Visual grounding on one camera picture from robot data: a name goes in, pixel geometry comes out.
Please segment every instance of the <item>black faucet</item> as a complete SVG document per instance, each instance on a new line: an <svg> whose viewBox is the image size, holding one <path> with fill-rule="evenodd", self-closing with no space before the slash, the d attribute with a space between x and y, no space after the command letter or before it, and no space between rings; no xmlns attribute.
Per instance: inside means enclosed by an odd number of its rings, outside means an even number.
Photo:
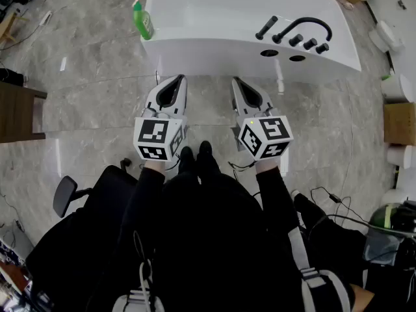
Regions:
<svg viewBox="0 0 416 312"><path fill-rule="evenodd" d="M330 26L328 24L326 24L325 22L323 22L321 19L318 18L298 18L296 20L294 20L285 30L283 30L281 33L279 34L275 34L272 37L273 42L275 42L276 44L280 44L282 38L289 33L289 31L293 30L295 27L297 27L299 24L301 23L306 23L306 22L311 22L311 23L316 23L319 24L321 26L323 26L326 31L328 32L328 35L326 37L327 41L330 41L332 38L332 30L330 28Z"/></svg>

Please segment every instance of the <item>marble floor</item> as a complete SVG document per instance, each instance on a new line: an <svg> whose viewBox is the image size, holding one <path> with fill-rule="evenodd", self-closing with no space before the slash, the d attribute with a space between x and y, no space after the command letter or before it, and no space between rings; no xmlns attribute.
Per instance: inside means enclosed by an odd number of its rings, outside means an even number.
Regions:
<svg viewBox="0 0 416 312"><path fill-rule="evenodd" d="M28 36L48 10L53 12L50 22L0 54L7 68L29 76L29 87L48 92L46 101L36 102L41 118L34 122L46 139L0 144L1 192L18 210L34 243L59 221L52 201L61 177L73 177L80 188L93 187L106 166L118 165L124 157L133 161L129 173L140 174L133 119L156 81L132 22L133 1L32 0L25 13L31 21L18 22L13 35L18 40ZM367 8L359 4L343 11L361 73L322 86L286 84L284 95L277 95L274 80L252 81L269 92L294 132L284 178L288 189L309 195L312 188L324 186L338 196L351 196L352 208L368 218L393 184L380 90L380 76L389 65L367 35L374 26ZM64 57L66 67L60 71ZM237 152L231 132L235 113L230 82L230 77L188 77L187 142L197 150L202 140L211 141L222 171L232 175L228 161L251 160L246 151ZM238 177L251 193L258 191L253 168ZM314 196L327 213L334 213L335 204L322 190ZM0 198L0 223L15 217ZM345 226L352 224L346 221Z"/></svg>

